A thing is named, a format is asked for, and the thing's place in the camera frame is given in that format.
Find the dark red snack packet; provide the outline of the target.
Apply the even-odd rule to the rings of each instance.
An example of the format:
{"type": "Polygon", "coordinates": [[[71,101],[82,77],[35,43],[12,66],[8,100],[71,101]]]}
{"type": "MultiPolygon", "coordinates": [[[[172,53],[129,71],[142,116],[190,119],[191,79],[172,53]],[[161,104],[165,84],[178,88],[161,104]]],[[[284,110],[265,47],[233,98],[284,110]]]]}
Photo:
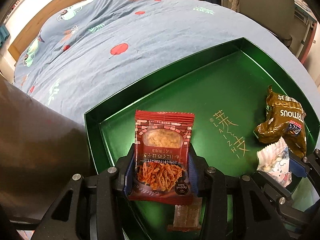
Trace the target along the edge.
{"type": "Polygon", "coordinates": [[[135,112],[135,177],[130,200],[189,205],[188,153],[195,115],[135,112]]]}

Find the grey office chair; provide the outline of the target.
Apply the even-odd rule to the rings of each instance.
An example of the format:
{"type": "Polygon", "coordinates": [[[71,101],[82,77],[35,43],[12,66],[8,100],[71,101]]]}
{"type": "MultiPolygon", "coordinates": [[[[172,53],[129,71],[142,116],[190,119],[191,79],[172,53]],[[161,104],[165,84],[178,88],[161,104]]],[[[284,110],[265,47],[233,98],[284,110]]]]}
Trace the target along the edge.
{"type": "Polygon", "coordinates": [[[294,0],[239,0],[239,10],[241,14],[269,30],[286,47],[291,45],[294,0]]]}

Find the blue patterned bedspread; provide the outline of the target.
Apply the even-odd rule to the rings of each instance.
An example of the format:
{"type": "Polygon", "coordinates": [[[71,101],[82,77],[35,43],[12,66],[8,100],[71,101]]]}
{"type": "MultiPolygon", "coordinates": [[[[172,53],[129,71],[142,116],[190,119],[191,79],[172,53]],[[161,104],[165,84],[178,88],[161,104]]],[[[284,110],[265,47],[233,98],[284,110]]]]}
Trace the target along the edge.
{"type": "Polygon", "coordinates": [[[197,0],[85,0],[48,18],[19,58],[14,85],[80,124],[122,89],[178,60],[240,38],[295,81],[319,115],[319,93],[297,58],[267,29],[197,0]]]}

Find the teal curtain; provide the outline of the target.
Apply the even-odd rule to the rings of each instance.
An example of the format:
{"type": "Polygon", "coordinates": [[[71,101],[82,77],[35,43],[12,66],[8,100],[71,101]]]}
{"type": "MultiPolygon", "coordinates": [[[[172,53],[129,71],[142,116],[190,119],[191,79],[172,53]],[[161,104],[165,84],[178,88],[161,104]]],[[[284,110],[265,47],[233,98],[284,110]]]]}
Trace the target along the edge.
{"type": "Polygon", "coordinates": [[[9,31],[7,30],[6,26],[2,24],[0,26],[0,47],[3,46],[3,44],[6,42],[9,36],[10,36],[9,31]]]}

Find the white pink striped packet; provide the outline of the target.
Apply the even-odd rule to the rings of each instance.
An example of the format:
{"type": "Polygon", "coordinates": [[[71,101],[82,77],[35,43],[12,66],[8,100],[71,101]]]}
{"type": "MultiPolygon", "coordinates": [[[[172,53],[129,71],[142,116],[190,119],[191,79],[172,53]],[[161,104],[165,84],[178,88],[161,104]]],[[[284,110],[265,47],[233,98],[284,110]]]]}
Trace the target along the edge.
{"type": "Polygon", "coordinates": [[[283,187],[291,183],[289,148],[282,137],[258,151],[257,160],[257,171],[265,172],[283,187]]]}

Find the green tray box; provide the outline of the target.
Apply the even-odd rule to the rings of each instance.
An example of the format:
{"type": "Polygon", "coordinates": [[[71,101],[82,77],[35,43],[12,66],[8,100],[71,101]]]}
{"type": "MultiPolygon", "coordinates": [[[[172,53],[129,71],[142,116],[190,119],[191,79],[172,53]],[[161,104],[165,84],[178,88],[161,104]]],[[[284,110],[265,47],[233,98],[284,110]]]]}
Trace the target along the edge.
{"type": "Polygon", "coordinates": [[[319,115],[312,104],[280,65],[240,38],[163,67],[89,110],[85,124],[95,169],[103,172],[128,153],[141,109],[194,113],[196,154],[226,175],[250,174],[262,147],[253,131],[266,119],[268,86],[302,104],[307,148],[313,150],[319,115]]]}

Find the brown snack bag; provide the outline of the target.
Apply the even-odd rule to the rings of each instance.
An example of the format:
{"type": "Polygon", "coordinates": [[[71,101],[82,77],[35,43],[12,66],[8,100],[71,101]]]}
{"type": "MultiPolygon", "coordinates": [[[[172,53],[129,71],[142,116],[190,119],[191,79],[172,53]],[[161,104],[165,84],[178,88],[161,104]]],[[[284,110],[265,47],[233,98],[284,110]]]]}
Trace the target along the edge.
{"type": "Polygon", "coordinates": [[[266,120],[260,123],[254,134],[264,144],[283,138],[289,149],[300,159],[306,156],[306,113],[296,99],[279,94],[268,86],[266,98],[266,120]]]}

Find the white desk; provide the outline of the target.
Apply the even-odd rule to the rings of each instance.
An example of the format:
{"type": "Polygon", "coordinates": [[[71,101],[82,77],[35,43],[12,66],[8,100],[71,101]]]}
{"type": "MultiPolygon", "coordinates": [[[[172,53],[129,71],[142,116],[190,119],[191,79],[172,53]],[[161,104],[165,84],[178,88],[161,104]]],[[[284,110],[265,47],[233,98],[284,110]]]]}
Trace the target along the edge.
{"type": "Polygon", "coordinates": [[[316,16],[304,0],[295,0],[295,15],[292,27],[291,49],[301,64],[306,62],[314,38],[318,22],[316,16]]]}

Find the wooden headboard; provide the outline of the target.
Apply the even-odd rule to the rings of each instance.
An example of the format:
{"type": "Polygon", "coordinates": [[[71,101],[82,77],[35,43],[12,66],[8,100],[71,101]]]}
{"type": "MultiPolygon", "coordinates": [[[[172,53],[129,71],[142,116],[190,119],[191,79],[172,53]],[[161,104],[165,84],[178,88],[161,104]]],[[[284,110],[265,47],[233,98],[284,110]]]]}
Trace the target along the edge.
{"type": "Polygon", "coordinates": [[[10,61],[17,61],[50,16],[83,0],[24,0],[5,24],[11,38],[10,61]]]}

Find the small brown biscuit packet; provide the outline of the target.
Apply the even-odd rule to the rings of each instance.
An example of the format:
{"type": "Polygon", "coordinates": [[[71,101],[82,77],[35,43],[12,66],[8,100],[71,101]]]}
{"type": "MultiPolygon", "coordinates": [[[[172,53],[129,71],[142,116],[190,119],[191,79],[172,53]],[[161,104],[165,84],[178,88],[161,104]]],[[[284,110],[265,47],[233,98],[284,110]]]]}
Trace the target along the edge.
{"type": "Polygon", "coordinates": [[[201,229],[200,215],[202,198],[194,197],[190,205],[175,205],[174,221],[169,224],[168,231],[190,232],[201,229]]]}

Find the dark brown cylinder container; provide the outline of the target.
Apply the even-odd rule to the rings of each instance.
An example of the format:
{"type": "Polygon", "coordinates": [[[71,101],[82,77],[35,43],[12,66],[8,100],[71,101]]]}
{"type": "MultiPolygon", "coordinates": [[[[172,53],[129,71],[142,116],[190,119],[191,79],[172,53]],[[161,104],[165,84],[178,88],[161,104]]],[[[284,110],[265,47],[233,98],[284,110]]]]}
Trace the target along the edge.
{"type": "Polygon", "coordinates": [[[36,223],[72,175],[90,174],[85,127],[1,77],[1,206],[12,221],[36,223]]]}

